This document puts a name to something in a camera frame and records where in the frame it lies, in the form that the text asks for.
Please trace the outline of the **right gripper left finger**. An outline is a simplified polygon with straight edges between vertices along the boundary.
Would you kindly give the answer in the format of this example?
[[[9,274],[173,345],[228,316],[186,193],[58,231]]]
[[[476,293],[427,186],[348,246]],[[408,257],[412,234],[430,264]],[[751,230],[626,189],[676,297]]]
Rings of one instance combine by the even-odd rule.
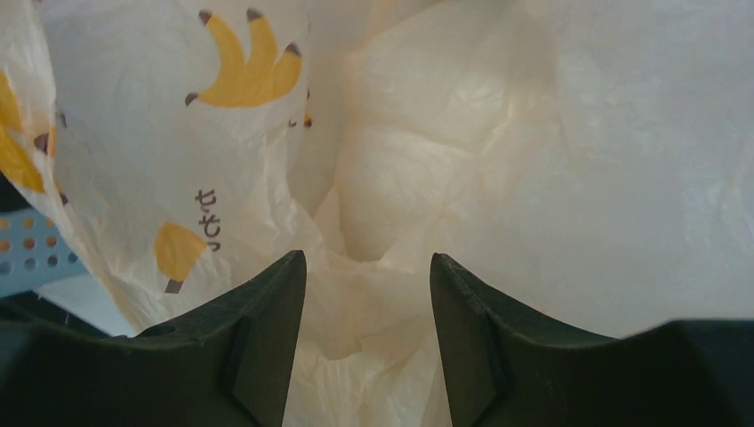
[[[108,336],[32,294],[1,301],[4,426],[279,426],[307,264],[294,250],[177,318]]]

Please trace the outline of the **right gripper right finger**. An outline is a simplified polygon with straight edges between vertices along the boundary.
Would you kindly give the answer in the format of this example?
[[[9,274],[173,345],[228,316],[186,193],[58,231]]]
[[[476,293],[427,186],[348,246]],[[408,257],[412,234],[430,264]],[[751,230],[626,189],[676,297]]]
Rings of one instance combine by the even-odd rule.
[[[435,254],[429,286],[456,426],[750,426],[753,324],[674,320],[614,339]]]

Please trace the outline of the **beige plastic bag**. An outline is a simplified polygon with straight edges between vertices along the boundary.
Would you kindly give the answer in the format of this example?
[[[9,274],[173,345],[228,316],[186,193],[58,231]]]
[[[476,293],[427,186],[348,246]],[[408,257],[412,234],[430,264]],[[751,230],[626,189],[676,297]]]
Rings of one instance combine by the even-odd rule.
[[[753,324],[753,4],[4,1],[29,207],[87,273],[21,294],[108,336],[302,251],[279,426],[456,426],[435,254],[614,339]]]

